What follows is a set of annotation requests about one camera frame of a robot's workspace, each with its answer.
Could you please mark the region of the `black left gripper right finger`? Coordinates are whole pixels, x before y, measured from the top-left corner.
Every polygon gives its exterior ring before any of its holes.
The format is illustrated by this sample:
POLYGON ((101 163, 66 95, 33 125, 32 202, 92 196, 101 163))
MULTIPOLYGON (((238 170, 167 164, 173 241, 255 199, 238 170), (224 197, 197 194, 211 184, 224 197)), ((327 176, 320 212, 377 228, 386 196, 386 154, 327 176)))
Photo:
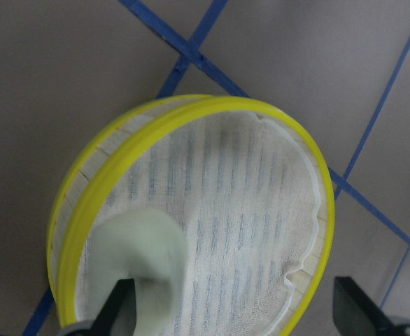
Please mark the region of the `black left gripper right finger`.
POLYGON ((340 335, 386 335, 392 321, 349 276, 334 278, 332 319, 340 335))

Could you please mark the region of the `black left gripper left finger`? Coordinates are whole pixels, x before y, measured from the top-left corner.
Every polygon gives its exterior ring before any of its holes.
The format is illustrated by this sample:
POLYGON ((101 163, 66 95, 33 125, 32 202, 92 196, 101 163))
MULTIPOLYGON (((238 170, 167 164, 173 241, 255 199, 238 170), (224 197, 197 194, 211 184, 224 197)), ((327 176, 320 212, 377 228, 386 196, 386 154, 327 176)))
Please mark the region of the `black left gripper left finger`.
POLYGON ((136 287, 133 279, 118 280, 90 328, 92 335, 133 335, 136 329, 136 287), (122 319, 125 328, 117 328, 122 319))

